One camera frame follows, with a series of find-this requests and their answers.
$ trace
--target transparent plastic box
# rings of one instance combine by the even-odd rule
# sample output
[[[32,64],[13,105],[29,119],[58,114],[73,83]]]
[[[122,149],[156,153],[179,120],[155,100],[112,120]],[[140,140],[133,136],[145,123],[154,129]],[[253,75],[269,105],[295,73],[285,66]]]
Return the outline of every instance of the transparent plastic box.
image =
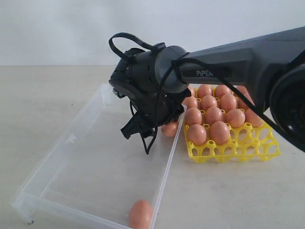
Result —
[[[138,134],[123,137],[130,118],[128,98],[102,84],[11,205],[28,223],[43,211],[93,229],[124,229],[133,203],[146,199],[154,208],[153,228],[184,114],[175,138],[159,133],[149,155]]]

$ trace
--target black robotic arm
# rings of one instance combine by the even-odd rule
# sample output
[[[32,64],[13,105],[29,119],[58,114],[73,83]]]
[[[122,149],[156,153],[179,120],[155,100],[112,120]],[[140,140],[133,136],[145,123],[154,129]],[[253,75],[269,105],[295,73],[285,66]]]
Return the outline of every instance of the black robotic arm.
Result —
[[[112,40],[124,37],[148,51],[119,51]],[[109,44],[121,57],[109,83],[127,96],[136,113],[121,130],[128,139],[157,135],[158,127],[177,119],[190,83],[225,84],[290,143],[305,152],[305,27],[268,34],[197,52],[179,46],[154,46],[128,33]],[[255,106],[233,85],[244,85]],[[264,115],[270,108],[276,122]]]

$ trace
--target egg carton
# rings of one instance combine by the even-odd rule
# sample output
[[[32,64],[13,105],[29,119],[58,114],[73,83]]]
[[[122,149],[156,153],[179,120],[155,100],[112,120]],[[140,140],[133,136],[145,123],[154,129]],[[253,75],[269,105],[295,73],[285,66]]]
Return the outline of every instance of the egg carton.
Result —
[[[197,88],[195,88],[195,96],[197,97]],[[246,162],[253,158],[260,161],[267,161],[275,156],[281,155],[279,143],[273,136],[272,128],[263,123],[259,127],[253,127],[251,123],[245,122],[239,128],[232,128],[226,123],[230,129],[230,139],[224,145],[217,145],[215,141],[209,138],[209,124],[203,124],[207,132],[207,141],[204,145],[196,146],[187,139],[187,131],[189,125],[183,124],[184,137],[187,145],[189,158],[196,163],[204,163],[213,160],[223,163],[232,159],[239,162]]]

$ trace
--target table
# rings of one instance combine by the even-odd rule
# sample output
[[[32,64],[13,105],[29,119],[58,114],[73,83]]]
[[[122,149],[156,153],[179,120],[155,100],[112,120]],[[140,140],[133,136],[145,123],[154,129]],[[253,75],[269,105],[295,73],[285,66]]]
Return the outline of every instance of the table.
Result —
[[[27,225],[8,202],[112,70],[0,67],[0,228],[84,228],[43,213]],[[301,228],[305,154],[282,139],[280,147],[282,155],[267,162],[195,164],[181,137],[156,228]]]

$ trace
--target background wall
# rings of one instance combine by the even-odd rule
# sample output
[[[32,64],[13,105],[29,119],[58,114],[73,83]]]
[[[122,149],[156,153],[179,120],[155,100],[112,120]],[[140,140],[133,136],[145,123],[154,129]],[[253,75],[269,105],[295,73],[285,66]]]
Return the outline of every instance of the background wall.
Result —
[[[121,31],[196,51],[304,26],[304,9],[304,0],[1,0],[0,65],[113,65],[108,39]]]

